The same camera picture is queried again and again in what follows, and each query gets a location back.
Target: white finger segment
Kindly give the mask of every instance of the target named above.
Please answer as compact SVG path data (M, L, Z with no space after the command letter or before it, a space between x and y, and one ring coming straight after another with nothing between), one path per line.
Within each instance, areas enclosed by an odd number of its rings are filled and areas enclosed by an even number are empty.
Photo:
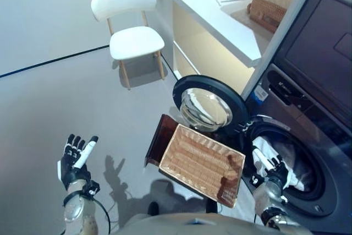
M81 157L77 160L77 162L73 165L75 168L82 168L82 166L85 164L85 162L88 159L89 154L92 152L94 146L97 144L95 141L90 141L84 150L81 152Z

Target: washing machine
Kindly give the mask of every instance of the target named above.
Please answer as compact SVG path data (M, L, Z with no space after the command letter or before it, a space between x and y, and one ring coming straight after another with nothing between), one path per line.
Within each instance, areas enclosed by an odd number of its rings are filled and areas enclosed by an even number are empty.
M246 154L264 139L298 180L288 214L315 234L352 234L352 0L306 0L271 64L244 101L229 86L185 76L173 97L196 130Z

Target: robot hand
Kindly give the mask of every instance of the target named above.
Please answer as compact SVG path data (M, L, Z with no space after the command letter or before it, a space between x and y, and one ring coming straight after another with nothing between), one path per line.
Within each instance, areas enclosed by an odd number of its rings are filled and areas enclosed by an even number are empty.
M274 168L271 170L265 169L267 173L266 177L269 181L275 182L275 184L277 184L281 190L283 190L286 187L288 181L288 170L280 155L278 155L276 159L273 158L271 160L274 163Z
M70 183L78 179L83 179L87 183L90 181L90 172L87 170L85 162L98 141L97 136L93 136L87 145L81 137L71 134L64 146L64 154L57 162L57 173L59 180L67 190Z

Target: robotic arm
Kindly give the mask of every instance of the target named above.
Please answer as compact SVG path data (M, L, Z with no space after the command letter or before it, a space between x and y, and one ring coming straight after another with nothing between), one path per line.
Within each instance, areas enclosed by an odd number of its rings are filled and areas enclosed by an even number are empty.
M253 192L255 200L255 211L260 216L264 225L275 228L285 234L312 235L312 233L293 221L285 211L287 198L282 195L283 189L287 186L288 170L280 155L272 161L266 160L264 155L255 149L262 163L267 167L266 178L258 175L252 177L252 184L257 186Z
M85 145L81 137L71 134L64 146L63 157L57 162L58 178L68 193L63 202L65 235L98 235L93 196L100 186L91 180L86 165L97 141L98 137L93 136Z

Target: white chair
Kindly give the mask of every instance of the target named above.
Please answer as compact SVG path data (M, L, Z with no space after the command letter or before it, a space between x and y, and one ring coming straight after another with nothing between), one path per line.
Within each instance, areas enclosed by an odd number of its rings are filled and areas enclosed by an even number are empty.
M91 8L97 21L107 19L111 38L110 54L118 60L128 90L131 89L124 60L154 53L158 59L161 78L164 79L160 50L164 41L160 35L147 26L145 10L154 10L156 0L92 0ZM145 26L138 26L114 32L110 18L123 12L141 11Z

